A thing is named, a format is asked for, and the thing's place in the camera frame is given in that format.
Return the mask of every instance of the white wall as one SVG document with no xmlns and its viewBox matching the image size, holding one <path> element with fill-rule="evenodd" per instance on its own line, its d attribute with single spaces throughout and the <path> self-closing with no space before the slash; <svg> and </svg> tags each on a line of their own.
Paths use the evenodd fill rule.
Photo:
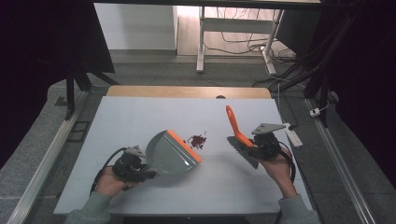
<svg viewBox="0 0 396 224">
<path fill-rule="evenodd" d="M 177 7 L 94 5 L 109 49 L 177 48 Z"/>
</svg>

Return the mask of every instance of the human hand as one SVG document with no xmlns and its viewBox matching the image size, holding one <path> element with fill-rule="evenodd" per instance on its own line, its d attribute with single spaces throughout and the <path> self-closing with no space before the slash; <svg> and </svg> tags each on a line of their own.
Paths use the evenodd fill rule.
<svg viewBox="0 0 396 224">
<path fill-rule="evenodd" d="M 135 182 L 123 182 L 113 173 L 111 166 L 105 168 L 96 186 L 96 192 L 102 193 L 107 197 L 115 197 L 125 187 L 136 186 Z"/>
<path fill-rule="evenodd" d="M 290 152 L 285 148 L 281 148 L 288 156 Z M 290 180 L 290 164 L 289 162 L 280 154 L 278 154 L 271 161 L 264 161 L 255 159 L 264 168 L 267 174 L 275 180 L 280 190 L 282 191 L 283 198 L 290 198 L 297 195 L 297 191 Z"/>
</svg>

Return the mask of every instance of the gray carpet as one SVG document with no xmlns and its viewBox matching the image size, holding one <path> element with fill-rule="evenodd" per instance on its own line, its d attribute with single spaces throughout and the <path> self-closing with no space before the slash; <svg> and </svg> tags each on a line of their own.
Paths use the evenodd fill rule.
<svg viewBox="0 0 396 224">
<path fill-rule="evenodd" d="M 117 74 L 109 76 L 124 85 L 223 87 L 250 87 L 255 81 L 268 78 L 261 63 L 244 63 L 243 60 L 240 63 L 206 63 L 205 73 L 202 75 L 195 73 L 195 66 L 195 63 L 115 63 Z M 278 73 L 287 67 L 287 64 L 279 65 Z M 91 80 L 98 87 L 92 89 L 87 104 L 78 117 L 78 125 L 87 127 L 91 124 L 97 106 L 108 88 L 106 83 L 96 77 L 91 77 Z M 260 84 L 259 87 L 267 87 L 269 84 Z M 304 145 L 293 151 L 304 176 L 311 203 L 318 211 L 322 223 L 361 223 L 315 121 L 309 116 L 301 88 L 292 88 L 280 96 L 282 118 L 291 124 L 298 122 L 295 131 Z M 55 106 L 58 97 L 65 97 L 64 82 L 50 88 L 49 100 L 40 117 L 0 172 L 0 223 L 6 223 L 9 219 L 63 121 L 65 107 Z M 329 130 L 378 223 L 396 223 L 396 214 L 393 212 L 396 208 L 395 189 L 364 146 L 339 119 L 333 104 L 329 106 L 328 121 Z M 63 222 L 64 217 L 55 216 L 52 212 L 82 147 L 84 137 L 84 133 L 69 134 L 69 141 L 65 143 L 25 223 Z M 273 223 L 275 216 L 247 217 L 247 220 L 252 224 Z"/>
</svg>

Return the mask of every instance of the white tabletop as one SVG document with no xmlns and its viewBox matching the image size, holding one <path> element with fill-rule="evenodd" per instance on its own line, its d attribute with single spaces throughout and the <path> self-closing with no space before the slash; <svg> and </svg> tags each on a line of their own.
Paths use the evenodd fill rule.
<svg viewBox="0 0 396 224">
<path fill-rule="evenodd" d="M 203 149 L 194 149 L 203 161 L 184 175 L 157 175 L 123 191 L 111 201 L 110 213 L 193 216 L 278 212 L 277 200 L 282 196 L 276 183 L 261 166 L 252 168 L 227 141 L 233 130 L 226 105 L 233 108 L 240 131 L 249 138 L 262 122 L 281 123 L 274 100 L 104 97 L 54 213 L 68 214 L 87 202 L 93 179 L 114 151 L 135 145 L 145 151 L 155 134 L 168 129 L 183 140 L 193 135 L 206 137 Z M 283 130 L 275 134 L 289 146 Z M 311 209 L 298 170 L 294 183 Z"/>
</svg>

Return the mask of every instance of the orange plastic part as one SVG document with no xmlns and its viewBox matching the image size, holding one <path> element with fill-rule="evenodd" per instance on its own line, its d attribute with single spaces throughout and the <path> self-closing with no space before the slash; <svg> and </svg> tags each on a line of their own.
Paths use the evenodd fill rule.
<svg viewBox="0 0 396 224">
<path fill-rule="evenodd" d="M 167 131 L 181 146 L 183 146 L 183 148 L 184 149 L 186 149 L 186 151 L 190 154 L 190 155 L 192 155 L 198 162 L 201 162 L 202 161 L 202 159 L 201 159 L 201 157 L 196 153 L 196 152 L 194 152 L 191 148 L 189 148 L 189 146 L 187 146 L 187 144 L 185 144 L 184 142 L 183 142 L 183 140 L 181 140 L 181 138 L 176 134 L 176 133 L 174 133 L 174 131 L 172 131 L 172 130 L 168 130 Z"/>
<path fill-rule="evenodd" d="M 227 116 L 230 120 L 231 126 L 233 127 L 233 135 L 235 136 L 235 138 L 247 147 L 254 147 L 254 144 L 244 134 L 239 132 L 238 124 L 236 123 L 236 118 L 233 114 L 233 110 L 231 109 L 231 107 L 229 105 L 226 105 L 225 110 L 227 112 Z"/>
</svg>

